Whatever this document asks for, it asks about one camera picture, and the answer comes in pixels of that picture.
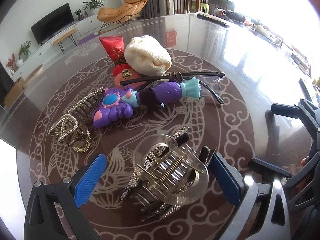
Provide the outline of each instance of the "gold round label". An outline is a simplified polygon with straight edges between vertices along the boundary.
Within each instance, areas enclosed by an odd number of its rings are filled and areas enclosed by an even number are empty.
[[[131,77],[132,73],[129,69],[124,69],[121,73],[121,75],[125,78],[128,79]]]

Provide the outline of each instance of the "round table pattern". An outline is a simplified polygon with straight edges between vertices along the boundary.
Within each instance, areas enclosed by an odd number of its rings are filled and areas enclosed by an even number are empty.
[[[220,71],[211,63],[187,52],[167,49],[172,58],[170,71]],[[202,97],[182,98],[162,106],[142,106],[133,117],[96,129],[89,120],[92,137],[89,150],[79,154],[72,148],[57,143],[57,137],[48,135],[52,124],[71,106],[99,87],[112,87],[114,63],[109,57],[100,59],[71,77],[49,100],[34,129],[30,144],[29,165],[32,182],[58,183],[73,176],[99,152],[106,155],[108,165],[87,204],[81,206],[85,217],[100,237],[105,239],[211,239],[230,217],[230,205],[213,175],[203,197],[180,208],[158,222],[153,219],[141,222],[142,205],[135,199],[121,201],[120,196],[132,171],[132,155],[139,140],[150,134],[171,135],[182,126],[190,127],[188,145],[199,151],[203,145],[224,156],[240,172],[254,151],[252,121],[239,91],[226,77],[216,83],[212,78],[204,81],[219,92],[223,105],[202,88]],[[61,207],[59,216],[64,223]]]

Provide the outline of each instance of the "glossy table surface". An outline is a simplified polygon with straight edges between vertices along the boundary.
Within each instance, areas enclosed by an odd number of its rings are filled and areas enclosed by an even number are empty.
[[[188,14],[142,20],[103,35],[122,35],[125,45],[132,37],[153,36],[172,57],[170,71],[225,72],[219,84],[203,79],[225,104],[203,89],[200,100],[141,107],[130,119],[102,129],[90,126],[92,145],[79,154],[59,145],[48,130],[75,101],[95,88],[112,86],[114,64],[99,38],[77,47],[28,86],[0,129],[0,137],[17,149],[25,206],[35,181],[56,183],[73,176],[92,154],[102,152],[107,170],[81,206],[102,239],[212,239],[233,211],[214,178],[205,196],[161,222],[141,222],[141,205],[120,199],[139,140],[155,133],[170,135],[185,125],[190,127],[189,146],[196,151],[203,145],[217,147],[241,173],[250,172],[247,163],[253,156],[291,172],[299,169],[312,139],[300,120],[273,116],[270,107],[273,102],[297,104],[304,98],[299,79],[310,80],[268,43],[238,26],[227,29]],[[295,221],[292,231],[299,223]]]

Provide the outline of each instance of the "pink heart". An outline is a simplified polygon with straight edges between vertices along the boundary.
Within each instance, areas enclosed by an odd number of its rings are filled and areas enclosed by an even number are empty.
[[[98,110],[95,114],[94,114],[94,117],[93,117],[93,120],[96,121],[96,120],[99,120],[102,118],[102,113],[100,110]]]

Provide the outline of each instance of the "blue oval gem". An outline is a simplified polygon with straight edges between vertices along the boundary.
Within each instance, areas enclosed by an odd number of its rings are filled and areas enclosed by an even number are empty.
[[[106,96],[103,99],[102,103],[105,106],[110,106],[110,105],[114,104],[117,100],[118,100],[118,94],[111,94],[111,95]]]

